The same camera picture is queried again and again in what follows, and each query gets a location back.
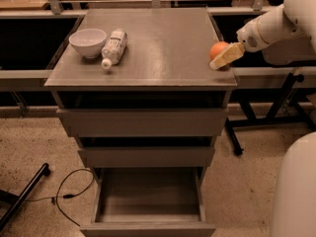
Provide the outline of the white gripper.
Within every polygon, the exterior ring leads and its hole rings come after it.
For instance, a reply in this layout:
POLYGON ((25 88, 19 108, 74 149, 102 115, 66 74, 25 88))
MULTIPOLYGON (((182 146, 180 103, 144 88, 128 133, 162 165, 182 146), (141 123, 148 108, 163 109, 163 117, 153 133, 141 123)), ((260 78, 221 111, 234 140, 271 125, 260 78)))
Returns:
POLYGON ((237 31, 237 40, 239 42, 229 43, 213 60, 210 60, 209 67, 213 70, 218 70, 241 58, 245 50, 256 52, 268 47, 267 29, 267 25, 260 18, 249 21, 237 31))

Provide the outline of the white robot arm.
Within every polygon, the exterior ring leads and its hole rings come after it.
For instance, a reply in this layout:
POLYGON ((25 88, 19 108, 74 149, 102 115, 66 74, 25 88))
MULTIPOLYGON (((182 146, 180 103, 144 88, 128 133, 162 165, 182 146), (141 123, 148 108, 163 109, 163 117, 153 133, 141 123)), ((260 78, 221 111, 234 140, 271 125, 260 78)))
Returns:
MULTIPOLYGON (((283 4, 247 23, 237 41, 209 53, 217 70, 241 58, 301 34, 316 48, 316 0, 283 4)), ((297 139, 286 151, 277 180, 270 237, 316 237, 316 132, 297 139)))

